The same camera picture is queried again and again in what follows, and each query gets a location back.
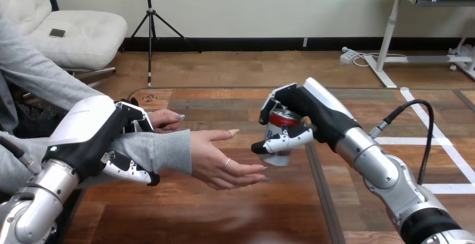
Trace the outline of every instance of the black cable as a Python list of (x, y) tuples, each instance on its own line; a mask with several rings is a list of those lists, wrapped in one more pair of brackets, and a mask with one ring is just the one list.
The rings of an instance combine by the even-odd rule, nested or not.
[(407, 107), (414, 104), (424, 104), (427, 107), (427, 111), (429, 112), (429, 129), (427, 133), (426, 149), (424, 151), (424, 158), (422, 159), (421, 168), (419, 169), (419, 177), (417, 178), (417, 184), (422, 185), (422, 183), (424, 182), (424, 174), (426, 172), (427, 161), (429, 160), (430, 148), (432, 145), (432, 131), (434, 130), (434, 110), (432, 109), (432, 106), (429, 102), (425, 100), (409, 101), (408, 103), (399, 106), (383, 120), (389, 125), (399, 114), (401, 114), (405, 109), (407, 109)]
[(16, 158), (20, 158), (25, 154), (25, 151), (20, 149), (18, 146), (11, 143), (8, 139), (0, 137), (0, 145), (9, 150)]

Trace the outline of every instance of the person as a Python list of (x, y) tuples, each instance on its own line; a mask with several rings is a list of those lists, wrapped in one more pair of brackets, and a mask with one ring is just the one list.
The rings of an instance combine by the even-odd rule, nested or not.
[[(18, 114), (8, 84), (66, 111), (85, 98), (103, 95), (69, 75), (36, 50), (9, 22), (0, 6), (0, 136), (41, 161), (47, 138), (21, 139), (13, 135)], [(217, 140), (231, 139), (238, 130), (177, 131), (177, 113), (159, 110), (149, 114), (158, 133), (127, 133), (115, 139), (111, 150), (136, 161), (147, 171), (165, 169), (191, 175), (216, 189), (235, 189), (263, 181), (263, 165), (241, 165), (213, 146)], [(167, 131), (159, 129), (166, 125)], [(31, 173), (13, 154), (0, 146), (0, 192), (12, 194), (22, 187)], [(102, 174), (88, 178), (81, 185), (110, 181)]]

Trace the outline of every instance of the chair leg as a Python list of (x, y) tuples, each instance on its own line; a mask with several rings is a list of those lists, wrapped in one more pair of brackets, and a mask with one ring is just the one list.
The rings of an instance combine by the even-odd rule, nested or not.
[(114, 72), (115, 72), (115, 67), (112, 67), (112, 68), (98, 69), (98, 70), (93, 71), (93, 72), (85, 72), (85, 73), (75, 74), (74, 76), (77, 79), (84, 79), (84, 78), (89, 78), (89, 77), (104, 74), (104, 73), (114, 73)]

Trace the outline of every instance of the woman's hand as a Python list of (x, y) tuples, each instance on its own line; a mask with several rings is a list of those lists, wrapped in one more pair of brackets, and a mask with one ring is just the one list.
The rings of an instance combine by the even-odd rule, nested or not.
[(180, 127), (183, 119), (177, 119), (179, 114), (167, 109), (154, 111), (148, 115), (153, 129), (158, 133), (174, 132)]
[(241, 165), (230, 160), (212, 142), (231, 139), (239, 130), (191, 132), (192, 176), (216, 190), (234, 189), (266, 179), (262, 165)]

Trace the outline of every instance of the white wall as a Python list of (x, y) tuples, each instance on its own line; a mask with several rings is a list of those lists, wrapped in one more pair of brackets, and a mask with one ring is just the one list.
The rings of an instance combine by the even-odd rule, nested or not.
[[(186, 37), (383, 36), (394, 0), (152, 0)], [(99, 10), (123, 16), (130, 36), (147, 0), (58, 0), (62, 10)], [(457, 37), (471, 8), (419, 8), (402, 1), (396, 36)], [(138, 36), (148, 36), (148, 24)], [(160, 36), (175, 36), (165, 25)]]

